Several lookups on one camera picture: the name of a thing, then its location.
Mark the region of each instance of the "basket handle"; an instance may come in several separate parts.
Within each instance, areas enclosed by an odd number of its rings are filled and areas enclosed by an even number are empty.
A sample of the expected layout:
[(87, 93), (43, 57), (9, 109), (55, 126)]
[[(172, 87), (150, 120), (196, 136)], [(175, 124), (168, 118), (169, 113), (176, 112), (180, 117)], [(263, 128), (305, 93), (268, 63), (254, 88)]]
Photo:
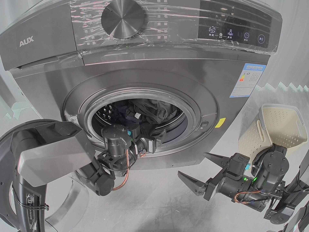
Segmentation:
[(257, 121), (257, 130), (259, 131), (259, 135), (260, 135), (261, 141), (264, 142), (265, 141), (265, 137), (263, 135), (263, 130), (262, 130), (262, 126), (261, 126), (261, 121), (260, 120)]

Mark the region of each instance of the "washing machine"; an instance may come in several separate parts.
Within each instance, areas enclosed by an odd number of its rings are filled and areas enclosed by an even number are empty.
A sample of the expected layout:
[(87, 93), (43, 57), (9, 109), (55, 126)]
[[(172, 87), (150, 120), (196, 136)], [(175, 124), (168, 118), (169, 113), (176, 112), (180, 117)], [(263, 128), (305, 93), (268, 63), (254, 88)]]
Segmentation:
[(43, 0), (0, 35), (0, 55), (37, 112), (102, 128), (119, 101), (172, 104), (156, 151), (133, 169), (199, 164), (276, 53), (281, 15), (257, 0)]

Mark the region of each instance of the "play pause button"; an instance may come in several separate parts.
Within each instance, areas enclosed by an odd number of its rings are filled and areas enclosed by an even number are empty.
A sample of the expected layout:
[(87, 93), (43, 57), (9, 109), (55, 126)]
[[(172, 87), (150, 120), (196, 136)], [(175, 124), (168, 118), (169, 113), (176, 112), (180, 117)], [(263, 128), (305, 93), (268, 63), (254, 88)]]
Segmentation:
[(263, 34), (260, 34), (258, 37), (257, 37), (257, 41), (260, 43), (260, 44), (263, 44), (265, 42), (265, 36)]

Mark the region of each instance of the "aux logo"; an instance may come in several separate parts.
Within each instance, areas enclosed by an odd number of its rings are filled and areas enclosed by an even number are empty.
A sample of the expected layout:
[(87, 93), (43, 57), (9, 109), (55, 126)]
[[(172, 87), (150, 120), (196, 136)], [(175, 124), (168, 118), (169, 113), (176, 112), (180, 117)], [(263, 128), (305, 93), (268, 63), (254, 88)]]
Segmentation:
[(19, 47), (21, 47), (22, 45), (26, 45), (26, 44), (30, 43), (31, 41), (34, 41), (34, 40), (32, 39), (32, 37), (33, 37), (33, 36), (27, 38), (27, 41), (26, 41), (26, 40), (21, 41), (20, 44), (19, 44)]

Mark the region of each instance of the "yellow warning sticker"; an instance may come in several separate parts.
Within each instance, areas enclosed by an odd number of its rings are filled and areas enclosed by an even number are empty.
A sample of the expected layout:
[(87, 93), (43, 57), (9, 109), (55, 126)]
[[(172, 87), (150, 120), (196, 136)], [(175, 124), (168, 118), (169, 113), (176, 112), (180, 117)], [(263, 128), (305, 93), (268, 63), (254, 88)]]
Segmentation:
[(226, 118), (221, 118), (218, 122), (218, 124), (214, 127), (214, 128), (219, 128), (220, 126), (222, 126), (222, 124), (225, 122)]

